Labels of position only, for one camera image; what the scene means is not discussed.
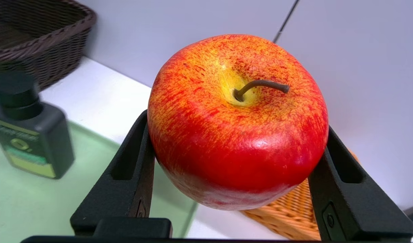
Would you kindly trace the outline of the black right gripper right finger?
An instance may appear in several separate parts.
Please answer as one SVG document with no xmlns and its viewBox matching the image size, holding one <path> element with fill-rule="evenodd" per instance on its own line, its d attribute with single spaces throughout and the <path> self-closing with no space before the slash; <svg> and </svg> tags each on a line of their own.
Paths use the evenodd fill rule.
<svg viewBox="0 0 413 243">
<path fill-rule="evenodd" d="M 412 220 L 368 175 L 332 128 L 308 183 L 323 242 L 412 240 Z"/>
</svg>

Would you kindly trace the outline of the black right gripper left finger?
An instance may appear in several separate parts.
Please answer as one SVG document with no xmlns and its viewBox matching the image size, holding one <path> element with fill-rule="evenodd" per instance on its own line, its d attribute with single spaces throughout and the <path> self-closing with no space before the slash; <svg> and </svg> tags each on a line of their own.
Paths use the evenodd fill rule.
<svg viewBox="0 0 413 243">
<path fill-rule="evenodd" d="M 147 111 L 137 118 L 117 153 L 70 218 L 77 237 L 171 238 L 172 223 L 150 218 L 154 148 Z"/>
</svg>

